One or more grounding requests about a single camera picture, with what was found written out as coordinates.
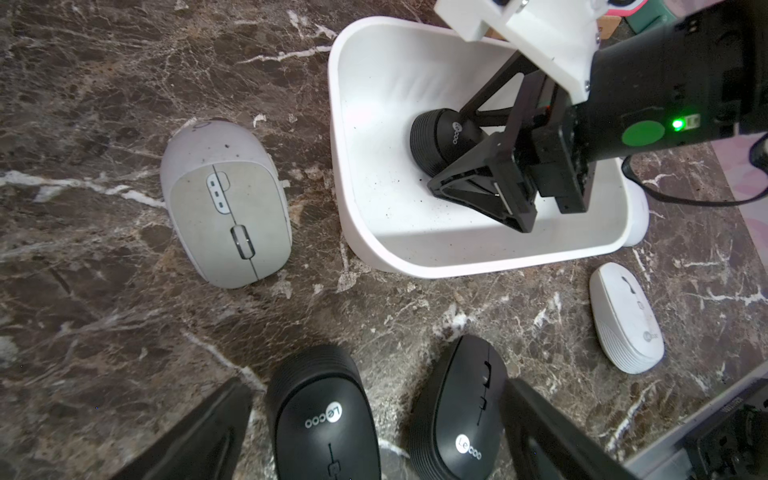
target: pink surface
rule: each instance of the pink surface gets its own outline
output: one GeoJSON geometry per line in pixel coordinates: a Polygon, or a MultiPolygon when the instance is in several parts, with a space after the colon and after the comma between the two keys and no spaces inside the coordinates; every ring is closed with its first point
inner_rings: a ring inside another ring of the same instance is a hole
{"type": "MultiPolygon", "coordinates": [[[[733,196],[737,200],[753,197],[768,185],[766,175],[750,165],[750,147],[763,134],[746,135],[712,142],[717,160],[723,166],[733,196]]],[[[768,268],[768,198],[739,207],[763,265],[768,268]]]]}

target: white 3d-printed bracket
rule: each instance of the white 3d-printed bracket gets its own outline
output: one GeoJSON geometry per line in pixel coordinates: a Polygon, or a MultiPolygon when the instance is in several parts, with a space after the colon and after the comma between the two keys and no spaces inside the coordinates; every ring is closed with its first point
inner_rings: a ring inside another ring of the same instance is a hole
{"type": "Polygon", "coordinates": [[[596,20],[607,0],[438,0],[435,12],[466,41],[493,28],[562,86],[574,104],[589,97],[592,56],[600,44],[596,20]]]}

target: green circular sticker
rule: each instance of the green circular sticker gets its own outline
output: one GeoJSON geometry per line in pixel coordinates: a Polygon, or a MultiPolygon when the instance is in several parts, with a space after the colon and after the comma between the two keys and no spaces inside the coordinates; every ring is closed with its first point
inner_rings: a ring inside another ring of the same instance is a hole
{"type": "Polygon", "coordinates": [[[643,120],[625,130],[621,135],[621,141],[630,147],[645,147],[661,140],[665,133],[667,129],[659,122],[643,120]]]}

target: gray computer mouse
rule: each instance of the gray computer mouse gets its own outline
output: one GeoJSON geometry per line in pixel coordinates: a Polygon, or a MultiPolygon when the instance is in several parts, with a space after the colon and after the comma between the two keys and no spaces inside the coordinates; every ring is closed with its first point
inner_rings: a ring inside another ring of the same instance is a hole
{"type": "Polygon", "coordinates": [[[238,288],[278,271],[290,255],[288,204],[261,143],[228,121],[182,128],[160,168],[170,219],[197,272],[238,288]]]}

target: black computer mouse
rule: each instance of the black computer mouse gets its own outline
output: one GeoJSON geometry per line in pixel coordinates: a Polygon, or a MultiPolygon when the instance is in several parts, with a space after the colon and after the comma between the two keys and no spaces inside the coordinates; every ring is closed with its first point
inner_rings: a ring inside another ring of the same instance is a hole
{"type": "Polygon", "coordinates": [[[285,359],[265,402],[280,480],[381,478],[368,398],[354,361],[338,346],[285,359]]]}
{"type": "Polygon", "coordinates": [[[482,480],[502,440],[507,380],[490,343],[464,335],[444,351],[413,409],[408,450],[422,480],[482,480]]]}

